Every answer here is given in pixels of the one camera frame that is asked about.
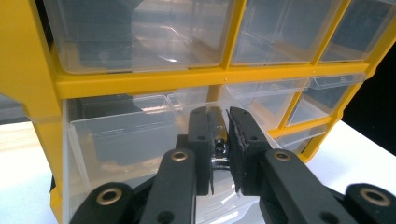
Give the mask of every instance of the yellow plastic organizer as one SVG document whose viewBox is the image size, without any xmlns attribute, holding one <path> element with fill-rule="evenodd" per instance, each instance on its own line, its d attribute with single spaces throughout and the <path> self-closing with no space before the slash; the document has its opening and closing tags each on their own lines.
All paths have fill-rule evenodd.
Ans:
<svg viewBox="0 0 396 224">
<path fill-rule="evenodd" d="M 248 109 L 308 161 L 396 40 L 391 0 L 44 2 L 50 48 L 34 0 L 0 3 L 0 93 L 35 126 L 60 222 L 66 100 L 168 92 L 147 99 L 184 118 L 178 106 L 194 104 L 183 99 L 204 93 L 199 104 Z"/>
</svg>

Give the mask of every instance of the white surface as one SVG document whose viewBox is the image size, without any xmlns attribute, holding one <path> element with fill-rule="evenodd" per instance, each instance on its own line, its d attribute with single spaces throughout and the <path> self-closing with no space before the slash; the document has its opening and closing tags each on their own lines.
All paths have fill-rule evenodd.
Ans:
<svg viewBox="0 0 396 224">
<path fill-rule="evenodd" d="M 344 122 L 334 126 L 307 166 L 324 185 L 342 193 L 351 183 L 365 182 L 396 195 L 396 157 Z M 0 223 L 56 222 L 50 210 L 50 168 L 40 147 L 0 148 L 0 176 Z M 244 223 L 261 223 L 252 220 L 261 215 L 257 206 L 247 215 Z"/>
</svg>

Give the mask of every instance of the plastic bin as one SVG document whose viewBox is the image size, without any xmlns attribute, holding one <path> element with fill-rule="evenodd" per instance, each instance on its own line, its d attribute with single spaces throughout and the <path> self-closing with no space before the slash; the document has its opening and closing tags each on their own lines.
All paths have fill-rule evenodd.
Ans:
<svg viewBox="0 0 396 224">
<path fill-rule="evenodd" d="M 142 111 L 73 120 L 70 124 L 67 122 L 78 113 L 76 101 L 68 101 L 64 106 L 67 116 L 64 119 L 64 223 L 69 222 L 96 187 L 111 181 L 136 187 L 154 176 L 164 152 L 175 148 L 177 135 L 187 130 L 180 126 L 188 125 L 193 109 L 220 106 L 226 116 L 225 109 L 231 105 L 226 101 L 181 105 L 173 94 L 134 97 L 132 101 Z M 264 134 L 272 147 L 279 147 Z M 214 195 L 197 198 L 197 223 L 234 222 L 243 218 L 249 207 L 259 200 L 259 197 L 235 194 L 228 171 L 216 171 L 214 184 Z"/>
<path fill-rule="evenodd" d="M 396 16 L 394 0 L 352 0 L 322 62 L 363 61 Z"/>
<path fill-rule="evenodd" d="M 224 89 L 264 130 L 271 130 L 283 119 L 294 93 L 304 91 L 308 83 L 308 78 L 302 77 L 227 85 Z"/>
<path fill-rule="evenodd" d="M 310 62 L 340 0 L 247 0 L 233 65 Z"/>
<path fill-rule="evenodd" d="M 337 107 L 350 85 L 362 83 L 364 74 L 311 77 L 307 91 L 303 92 L 294 107 L 288 125 L 294 125 L 329 116 Z"/>
<path fill-rule="evenodd" d="M 231 1 L 45 0 L 63 69 L 74 74 L 219 64 Z"/>
<path fill-rule="evenodd" d="M 281 148 L 292 151 L 298 155 L 304 151 L 306 145 L 308 145 L 313 137 L 325 134 L 326 131 L 326 125 L 322 125 L 302 132 L 278 137 L 276 141 Z"/>
</svg>

